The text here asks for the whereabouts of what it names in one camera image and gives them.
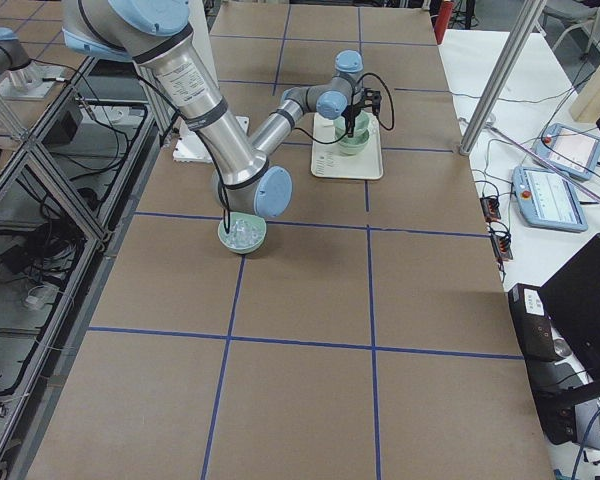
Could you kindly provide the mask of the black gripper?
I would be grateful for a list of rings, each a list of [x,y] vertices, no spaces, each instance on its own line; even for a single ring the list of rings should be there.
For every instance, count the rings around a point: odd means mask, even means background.
[[[349,138],[351,138],[352,135],[355,135],[357,128],[357,116],[366,107],[366,98],[366,90],[361,89],[351,97],[348,106],[343,112],[346,128],[345,136]]]

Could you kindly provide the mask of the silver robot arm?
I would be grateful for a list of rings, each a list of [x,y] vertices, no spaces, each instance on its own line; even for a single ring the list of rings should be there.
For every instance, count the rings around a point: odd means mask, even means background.
[[[287,90],[279,107],[247,135],[193,45],[185,1],[65,1],[63,35],[68,48],[86,56],[130,61],[149,69],[187,128],[216,165],[216,195],[229,212],[273,218],[292,197],[287,170],[270,155],[308,113],[351,128],[362,108],[363,60],[353,50],[335,58],[335,74],[322,85]]]

